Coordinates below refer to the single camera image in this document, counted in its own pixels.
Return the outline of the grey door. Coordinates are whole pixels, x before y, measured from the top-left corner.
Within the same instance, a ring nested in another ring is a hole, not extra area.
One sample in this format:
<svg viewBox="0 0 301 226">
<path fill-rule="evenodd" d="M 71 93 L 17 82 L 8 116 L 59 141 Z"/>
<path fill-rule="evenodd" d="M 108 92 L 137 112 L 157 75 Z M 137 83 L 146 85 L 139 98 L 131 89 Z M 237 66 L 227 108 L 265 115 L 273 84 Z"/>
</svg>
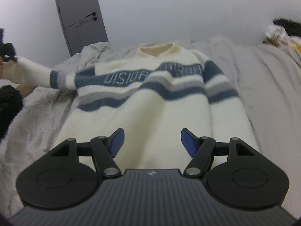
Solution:
<svg viewBox="0 0 301 226">
<path fill-rule="evenodd" d="M 64 38 L 71 56 L 83 47 L 108 41 L 98 0 L 56 0 Z M 97 21 L 85 16 L 97 13 Z"/>
</svg>

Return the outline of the black garment pile left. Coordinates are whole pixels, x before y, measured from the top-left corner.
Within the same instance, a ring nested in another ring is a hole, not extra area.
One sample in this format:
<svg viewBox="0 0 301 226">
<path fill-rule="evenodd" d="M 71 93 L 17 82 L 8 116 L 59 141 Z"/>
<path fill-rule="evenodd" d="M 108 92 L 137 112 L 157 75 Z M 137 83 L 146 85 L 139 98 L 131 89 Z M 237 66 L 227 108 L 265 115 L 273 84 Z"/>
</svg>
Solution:
<svg viewBox="0 0 301 226">
<path fill-rule="evenodd" d="M 14 117 L 23 107 L 22 96 L 18 90 L 11 85 L 1 87 L 1 139 L 5 136 L 7 129 Z"/>
</svg>

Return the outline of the white crumpled cloth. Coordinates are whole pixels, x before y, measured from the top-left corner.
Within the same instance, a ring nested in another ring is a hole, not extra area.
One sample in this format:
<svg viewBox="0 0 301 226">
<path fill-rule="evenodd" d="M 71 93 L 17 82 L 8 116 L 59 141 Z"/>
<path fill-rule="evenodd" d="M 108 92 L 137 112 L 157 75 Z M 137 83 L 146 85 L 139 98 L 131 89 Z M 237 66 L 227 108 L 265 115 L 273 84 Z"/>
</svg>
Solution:
<svg viewBox="0 0 301 226">
<path fill-rule="evenodd" d="M 282 26 L 269 24 L 265 32 L 265 38 L 268 41 L 274 42 L 277 45 L 291 44 L 291 39 Z"/>
</svg>

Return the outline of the yellow printed pillow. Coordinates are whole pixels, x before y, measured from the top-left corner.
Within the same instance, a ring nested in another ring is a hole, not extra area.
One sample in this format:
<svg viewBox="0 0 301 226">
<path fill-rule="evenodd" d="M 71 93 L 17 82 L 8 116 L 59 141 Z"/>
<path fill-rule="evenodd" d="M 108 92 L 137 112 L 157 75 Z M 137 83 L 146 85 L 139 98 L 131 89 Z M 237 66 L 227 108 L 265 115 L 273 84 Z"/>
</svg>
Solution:
<svg viewBox="0 0 301 226">
<path fill-rule="evenodd" d="M 295 44 L 295 43 L 291 43 L 289 45 L 290 48 L 293 48 L 294 50 L 298 51 L 298 52 L 301 52 L 301 46 L 300 44 Z"/>
</svg>

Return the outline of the black fluffy garment right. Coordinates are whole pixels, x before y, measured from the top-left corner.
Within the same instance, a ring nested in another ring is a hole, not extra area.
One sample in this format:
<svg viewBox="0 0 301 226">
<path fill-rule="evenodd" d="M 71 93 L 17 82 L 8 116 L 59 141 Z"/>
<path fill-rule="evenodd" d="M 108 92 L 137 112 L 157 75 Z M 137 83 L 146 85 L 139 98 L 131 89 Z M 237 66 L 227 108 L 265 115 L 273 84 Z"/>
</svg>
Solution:
<svg viewBox="0 0 301 226">
<path fill-rule="evenodd" d="M 285 29 L 289 36 L 301 37 L 301 23 L 284 18 L 274 19 L 273 23 Z"/>
</svg>

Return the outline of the cream blue striped sweater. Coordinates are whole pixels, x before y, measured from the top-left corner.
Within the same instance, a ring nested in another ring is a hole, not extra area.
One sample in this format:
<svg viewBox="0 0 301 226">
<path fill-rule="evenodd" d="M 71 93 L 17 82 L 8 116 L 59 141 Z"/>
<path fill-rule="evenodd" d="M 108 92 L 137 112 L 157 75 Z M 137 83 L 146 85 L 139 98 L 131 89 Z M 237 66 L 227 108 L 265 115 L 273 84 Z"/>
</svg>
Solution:
<svg viewBox="0 0 301 226">
<path fill-rule="evenodd" d="M 226 142 L 239 137 L 258 148 L 238 96 L 221 69 L 197 50 L 173 42 L 141 47 L 134 57 L 104 62 L 104 44 L 84 47 L 70 62 L 83 69 L 50 69 L 23 57 L 1 64 L 1 78 L 77 93 L 77 107 L 56 142 L 90 141 L 122 128 L 120 169 L 184 169 L 190 157 L 181 130 Z"/>
</svg>

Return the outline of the brown pillow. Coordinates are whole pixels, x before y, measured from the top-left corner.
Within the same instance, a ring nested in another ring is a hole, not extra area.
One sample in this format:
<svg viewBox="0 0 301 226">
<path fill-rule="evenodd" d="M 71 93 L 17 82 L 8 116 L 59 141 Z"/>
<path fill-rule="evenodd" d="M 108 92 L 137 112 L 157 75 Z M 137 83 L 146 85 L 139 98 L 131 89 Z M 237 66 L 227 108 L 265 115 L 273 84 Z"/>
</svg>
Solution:
<svg viewBox="0 0 301 226">
<path fill-rule="evenodd" d="M 18 90 L 20 92 L 22 99 L 24 99 L 29 94 L 31 94 L 35 90 L 35 88 L 36 88 L 36 86 L 21 84 L 16 87 L 16 90 Z"/>
</svg>

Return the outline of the grey bed sheet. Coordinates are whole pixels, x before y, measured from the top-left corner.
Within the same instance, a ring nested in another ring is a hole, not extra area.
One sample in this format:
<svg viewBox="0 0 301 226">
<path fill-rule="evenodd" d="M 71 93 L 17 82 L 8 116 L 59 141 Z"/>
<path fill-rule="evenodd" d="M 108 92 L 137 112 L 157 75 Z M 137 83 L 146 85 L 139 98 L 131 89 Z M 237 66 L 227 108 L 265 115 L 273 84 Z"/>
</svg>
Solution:
<svg viewBox="0 0 301 226">
<path fill-rule="evenodd" d="M 181 39 L 178 45 L 199 50 L 224 72 L 237 89 L 260 151 L 288 175 L 283 203 L 300 217 L 300 53 L 287 46 L 235 45 L 215 36 L 207 41 Z M 77 106 L 74 92 L 36 88 L 1 141 L 1 213 L 22 208 L 17 175 L 48 152 L 63 122 Z"/>
</svg>

